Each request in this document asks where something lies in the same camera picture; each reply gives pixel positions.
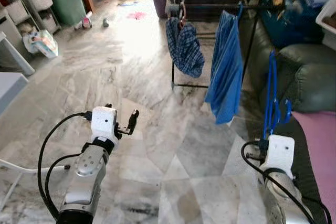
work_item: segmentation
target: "pink cloth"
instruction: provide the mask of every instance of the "pink cloth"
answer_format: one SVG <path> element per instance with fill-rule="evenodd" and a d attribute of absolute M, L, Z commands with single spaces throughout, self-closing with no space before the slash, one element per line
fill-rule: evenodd
<path fill-rule="evenodd" d="M 292 113 L 307 139 L 310 162 L 322 202 L 336 223 L 336 114 Z"/>
<path fill-rule="evenodd" d="M 130 13 L 127 18 L 133 18 L 136 20 L 144 19 L 146 16 L 146 13 L 143 12 L 136 12 L 136 13 Z"/>

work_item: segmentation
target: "black cable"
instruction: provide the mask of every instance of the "black cable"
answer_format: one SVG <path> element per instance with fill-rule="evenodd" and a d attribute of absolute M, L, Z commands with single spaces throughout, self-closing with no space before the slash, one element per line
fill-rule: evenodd
<path fill-rule="evenodd" d="M 253 159 L 253 160 L 256 160 L 256 161 L 263 161 L 264 160 L 263 157 L 255 157 L 254 155 L 249 154 L 249 153 L 246 153 L 246 158 Z"/>
<path fill-rule="evenodd" d="M 306 197 L 306 196 L 303 196 L 302 198 L 305 199 L 305 200 L 315 202 L 316 204 L 320 205 L 320 207 L 323 209 L 323 211 L 324 211 L 324 213 L 327 217 L 327 224 L 332 224 L 331 215 L 329 213 L 329 210 L 320 200 L 316 200 L 316 199 L 309 198 L 309 197 Z"/>
<path fill-rule="evenodd" d="M 62 160 L 67 159 L 67 158 L 71 158 L 71 157 L 77 157 L 79 155 L 80 155 L 80 153 L 79 154 L 73 154 L 73 155 L 67 155 L 67 156 L 61 157 L 61 158 L 57 159 L 51 165 L 51 167 L 49 168 L 49 171 L 48 171 L 47 176 L 46 176 L 46 181 L 45 181 L 45 191 L 46 191 L 47 200 L 49 201 L 50 207 L 53 209 L 53 212 L 57 212 L 58 213 L 58 210 L 57 210 L 55 204 L 53 203 L 53 200 L 51 199 L 51 196 L 50 196 L 50 193 L 49 193 L 49 179 L 50 179 L 51 172 L 53 171 L 54 167 L 59 162 L 61 162 Z"/>
<path fill-rule="evenodd" d="M 54 131 L 60 127 L 65 121 L 69 120 L 70 118 L 74 118 L 75 116 L 86 116 L 86 113 L 76 113 L 76 114 L 72 114 L 67 116 L 66 118 L 62 119 L 58 124 L 56 124 L 56 126 L 48 133 L 48 135 L 46 136 L 46 138 L 44 139 L 44 142 L 42 144 L 41 150 L 40 150 L 40 154 L 38 157 L 38 165 L 37 165 L 37 184 L 38 184 L 38 190 L 41 194 L 41 197 L 45 203 L 45 205 L 47 206 L 49 212 L 51 213 L 51 215 L 53 216 L 53 218 L 55 220 L 57 220 L 58 218 L 58 210 L 55 211 L 55 209 L 52 207 L 52 205 L 50 204 L 50 202 L 48 201 L 45 192 L 43 191 L 43 186 L 42 186 L 42 179 L 41 179 L 41 167 L 42 167 L 42 158 L 43 158 L 43 152 L 44 149 L 46 147 L 46 144 L 49 140 L 49 138 L 51 137 L 51 135 L 54 133 Z"/>
<path fill-rule="evenodd" d="M 278 183 L 275 179 L 273 179 L 271 176 L 269 176 L 267 173 L 265 173 L 263 170 L 260 170 L 257 166 L 252 164 L 245 156 L 245 148 L 249 145 L 259 145 L 259 141 L 252 141 L 252 142 L 247 142 L 242 146 L 241 149 L 241 156 L 243 160 L 251 166 L 254 170 L 262 174 L 264 177 L 272 181 L 275 185 L 277 185 L 287 196 L 294 201 L 294 203 L 300 208 L 300 210 L 304 213 L 304 215 L 307 217 L 308 221 L 310 224 L 316 224 L 314 219 L 310 216 L 310 214 L 307 212 L 307 210 L 304 208 L 304 206 L 287 190 L 282 186 L 280 183 Z"/>

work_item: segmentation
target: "blue checkered cloth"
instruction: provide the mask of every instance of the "blue checkered cloth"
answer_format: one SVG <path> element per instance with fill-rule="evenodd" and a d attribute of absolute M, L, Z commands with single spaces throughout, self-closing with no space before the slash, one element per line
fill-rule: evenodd
<path fill-rule="evenodd" d="M 170 56 L 181 72 L 198 78 L 202 73 L 204 58 L 199 46 L 200 42 L 196 38 L 196 28 L 186 23 L 179 31 L 178 24 L 178 18 L 170 18 L 166 23 Z"/>

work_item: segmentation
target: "small bottle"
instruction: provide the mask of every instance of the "small bottle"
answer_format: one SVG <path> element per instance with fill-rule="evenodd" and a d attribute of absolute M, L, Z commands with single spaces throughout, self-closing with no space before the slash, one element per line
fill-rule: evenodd
<path fill-rule="evenodd" d="M 109 25 L 110 25 L 110 24 L 109 24 L 108 19 L 105 18 L 105 19 L 103 20 L 103 27 L 108 27 Z"/>

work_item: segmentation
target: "plastic bag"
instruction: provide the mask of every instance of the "plastic bag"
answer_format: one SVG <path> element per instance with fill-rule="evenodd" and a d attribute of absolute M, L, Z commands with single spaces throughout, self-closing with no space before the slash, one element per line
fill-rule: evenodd
<path fill-rule="evenodd" d="M 50 59 L 58 56 L 58 44 L 47 30 L 26 35 L 23 42 L 32 54 L 41 52 Z"/>

